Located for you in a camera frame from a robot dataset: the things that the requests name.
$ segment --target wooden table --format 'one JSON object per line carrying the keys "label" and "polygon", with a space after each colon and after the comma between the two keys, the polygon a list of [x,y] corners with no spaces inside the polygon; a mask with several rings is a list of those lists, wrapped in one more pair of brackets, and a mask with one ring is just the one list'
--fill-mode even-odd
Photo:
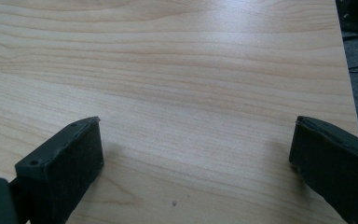
{"label": "wooden table", "polygon": [[0,1],[0,176],[94,115],[68,223],[344,223],[288,162],[298,115],[358,135],[334,1]]}

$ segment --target light wood grain surface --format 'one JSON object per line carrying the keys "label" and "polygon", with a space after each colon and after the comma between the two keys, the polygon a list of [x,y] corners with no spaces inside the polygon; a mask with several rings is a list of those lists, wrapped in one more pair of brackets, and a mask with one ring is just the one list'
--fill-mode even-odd
{"label": "light wood grain surface", "polygon": [[344,223],[289,166],[298,115],[358,135],[334,1],[0,1],[0,176],[102,120],[68,223]]}

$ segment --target screw hole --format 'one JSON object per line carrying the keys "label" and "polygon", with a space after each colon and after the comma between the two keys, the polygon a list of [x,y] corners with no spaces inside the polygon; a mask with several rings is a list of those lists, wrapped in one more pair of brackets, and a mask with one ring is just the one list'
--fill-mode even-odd
{"label": "screw hole", "polygon": [[30,161],[30,165],[37,165],[39,164],[39,161]]}

